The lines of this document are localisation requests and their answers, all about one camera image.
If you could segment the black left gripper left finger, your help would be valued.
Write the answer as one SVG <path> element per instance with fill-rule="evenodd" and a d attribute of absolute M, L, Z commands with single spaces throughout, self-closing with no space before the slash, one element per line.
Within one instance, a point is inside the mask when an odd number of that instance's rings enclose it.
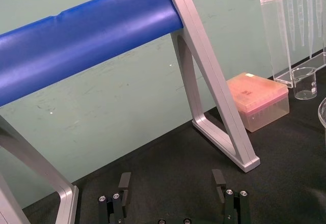
<path fill-rule="evenodd" d="M 98 198 L 98 223 L 125 223 L 131 196 L 130 178 L 131 172 L 122 173 L 118 190 Z"/>

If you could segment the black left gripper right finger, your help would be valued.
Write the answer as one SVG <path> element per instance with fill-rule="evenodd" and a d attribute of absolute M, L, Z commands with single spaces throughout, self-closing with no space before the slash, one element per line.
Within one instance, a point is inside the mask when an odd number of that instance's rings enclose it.
<path fill-rule="evenodd" d="M 249 223 L 249 193 L 246 190 L 235 191 L 227 187 L 221 170 L 211 171 L 214 189 L 222 209 L 222 223 Z"/>

